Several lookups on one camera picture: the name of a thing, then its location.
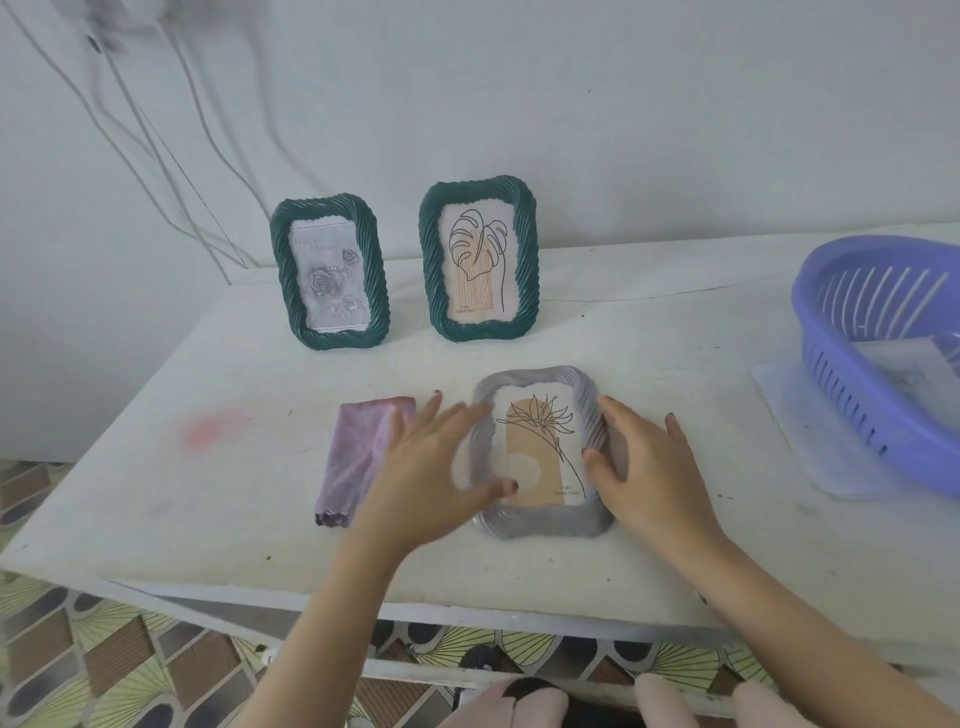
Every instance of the person's left hand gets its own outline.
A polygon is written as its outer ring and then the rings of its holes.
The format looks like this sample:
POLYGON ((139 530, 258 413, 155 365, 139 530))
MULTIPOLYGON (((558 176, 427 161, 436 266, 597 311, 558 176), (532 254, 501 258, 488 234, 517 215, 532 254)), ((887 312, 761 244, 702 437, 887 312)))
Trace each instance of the person's left hand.
POLYGON ((387 455, 348 529, 352 537, 377 544, 399 560, 517 490, 509 478, 457 489, 450 472, 453 455, 492 405, 458 402, 440 412, 442 401, 435 392, 408 425, 394 410, 387 455))

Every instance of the forearm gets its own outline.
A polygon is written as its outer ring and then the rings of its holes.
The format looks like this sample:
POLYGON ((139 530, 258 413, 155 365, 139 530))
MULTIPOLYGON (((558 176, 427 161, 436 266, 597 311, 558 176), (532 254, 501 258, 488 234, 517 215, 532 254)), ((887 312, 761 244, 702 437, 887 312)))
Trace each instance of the forearm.
POLYGON ((343 728, 398 564, 348 531, 235 728, 343 728))
POLYGON ((681 571, 784 694, 824 728, 940 728, 958 716, 790 592, 736 546, 681 571))

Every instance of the red stain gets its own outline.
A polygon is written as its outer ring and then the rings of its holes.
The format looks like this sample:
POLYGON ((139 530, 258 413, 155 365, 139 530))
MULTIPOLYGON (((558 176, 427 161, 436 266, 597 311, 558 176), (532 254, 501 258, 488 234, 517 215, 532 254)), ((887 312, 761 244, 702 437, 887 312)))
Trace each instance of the red stain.
POLYGON ((238 410, 204 415, 190 422, 180 432, 180 444, 184 449, 197 451, 212 448, 244 422, 238 410))

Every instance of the patterned floor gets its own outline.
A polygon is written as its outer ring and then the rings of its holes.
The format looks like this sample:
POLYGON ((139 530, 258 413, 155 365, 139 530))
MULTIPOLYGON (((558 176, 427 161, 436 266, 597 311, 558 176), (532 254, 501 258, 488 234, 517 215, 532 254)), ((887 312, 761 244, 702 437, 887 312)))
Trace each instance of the patterned floor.
MULTIPOLYGON (((0 548, 68 470, 0 462, 0 548)), ((637 674, 653 671, 685 691, 715 694, 731 694, 747 679, 771 683, 744 650, 389 621, 377 623, 371 642, 370 654, 384 659, 456 667, 482 653, 497 670, 547 679, 630 685, 637 674)), ((264 672, 261 651, 163 615, 3 574, 0 726, 227 726, 264 672)), ((448 688, 363 679, 348 724, 434 728, 452 711, 453 699, 448 688)))

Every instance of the white wall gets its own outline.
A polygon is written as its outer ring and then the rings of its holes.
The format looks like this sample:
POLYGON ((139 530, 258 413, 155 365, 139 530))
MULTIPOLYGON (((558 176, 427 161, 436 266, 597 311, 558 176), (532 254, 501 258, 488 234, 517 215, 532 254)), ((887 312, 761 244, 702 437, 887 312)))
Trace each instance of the white wall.
MULTIPOLYGON (((84 81, 73 30, 11 1, 84 81)), ((219 3, 194 17, 198 60, 271 203, 315 193, 265 134, 250 38, 289 146, 326 192, 370 203, 387 257, 418 253, 432 182, 504 172, 537 196, 544 245, 960 217, 954 0, 219 3)), ((145 37, 119 62, 225 228, 269 260, 173 57, 145 37)), ((73 459, 223 284, 3 12, 0 90, 0 457, 73 459)))

